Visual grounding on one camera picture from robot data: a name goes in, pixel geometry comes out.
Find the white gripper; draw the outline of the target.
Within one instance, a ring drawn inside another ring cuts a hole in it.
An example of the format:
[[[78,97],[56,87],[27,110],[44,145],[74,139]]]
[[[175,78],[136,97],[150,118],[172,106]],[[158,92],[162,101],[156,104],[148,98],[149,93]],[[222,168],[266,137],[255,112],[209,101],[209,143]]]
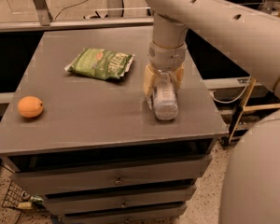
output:
[[[156,82],[160,77],[158,70],[171,73],[172,81],[175,89],[181,86],[184,77],[184,65],[182,64],[186,58],[187,45],[168,49],[156,45],[153,41],[149,43],[148,58],[150,63],[145,67],[143,90],[146,97],[150,97]]]

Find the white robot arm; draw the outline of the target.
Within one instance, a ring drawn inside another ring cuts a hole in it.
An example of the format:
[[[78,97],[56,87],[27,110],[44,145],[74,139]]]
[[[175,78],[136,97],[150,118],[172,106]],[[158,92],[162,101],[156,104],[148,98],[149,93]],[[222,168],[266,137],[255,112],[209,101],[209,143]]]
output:
[[[154,12],[151,69],[178,69],[192,30],[280,99],[280,18],[225,0],[146,1]],[[218,223],[280,224],[280,109],[234,148]]]

